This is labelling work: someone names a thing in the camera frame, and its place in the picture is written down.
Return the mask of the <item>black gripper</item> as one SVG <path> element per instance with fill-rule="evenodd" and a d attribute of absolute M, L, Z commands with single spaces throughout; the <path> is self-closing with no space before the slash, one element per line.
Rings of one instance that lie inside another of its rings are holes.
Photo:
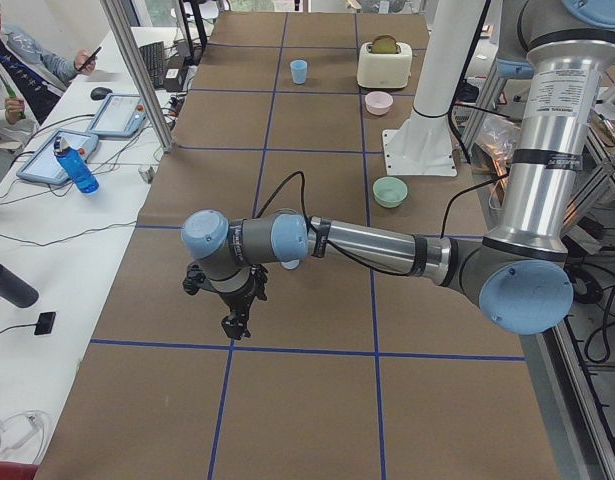
<path fill-rule="evenodd" d="M 188 295 L 196 295 L 200 290 L 218 294 L 230 310 L 221 320 L 221 327 L 228 338 L 236 340 L 237 327 L 239 339 L 251 337 L 248 329 L 250 308 L 256 299 L 267 300 L 267 281 L 268 270 L 260 264 L 247 266 L 227 280 L 215 280 L 210 279 L 197 263 L 191 263 L 182 286 Z"/>

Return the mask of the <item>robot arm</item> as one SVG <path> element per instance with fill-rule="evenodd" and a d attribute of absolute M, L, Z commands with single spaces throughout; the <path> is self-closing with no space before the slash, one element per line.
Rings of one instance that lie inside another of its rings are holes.
<path fill-rule="evenodd" d="M 455 290 L 499 327 L 532 335 L 569 312 L 564 214 L 602 72 L 615 62 L 615 1 L 508 1 L 503 57 L 533 69 L 498 224 L 481 241 L 425 238 L 281 211 L 230 221 L 215 210 L 191 215 L 181 230 L 192 261 L 183 282 L 217 294 L 228 307 L 226 335 L 248 335 L 249 309 L 263 299 L 266 267 L 336 250 L 371 270 L 424 276 Z"/>

